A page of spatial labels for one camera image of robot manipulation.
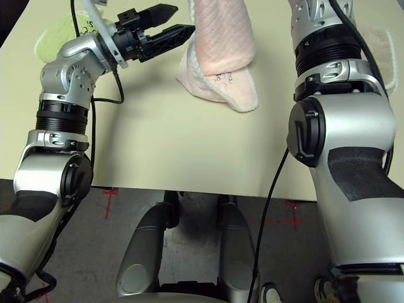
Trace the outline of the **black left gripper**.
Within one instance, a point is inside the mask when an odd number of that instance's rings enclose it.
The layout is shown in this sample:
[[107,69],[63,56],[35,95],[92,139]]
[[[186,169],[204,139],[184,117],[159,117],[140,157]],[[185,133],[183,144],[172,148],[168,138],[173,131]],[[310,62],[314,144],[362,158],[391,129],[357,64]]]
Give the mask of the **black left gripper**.
[[[171,4],[157,4],[143,11],[127,10],[117,15],[117,32],[112,39],[125,61],[146,61],[145,30],[166,23],[178,11]],[[186,43],[195,31],[194,25],[174,25],[152,36],[148,45],[152,52],[168,52]]]

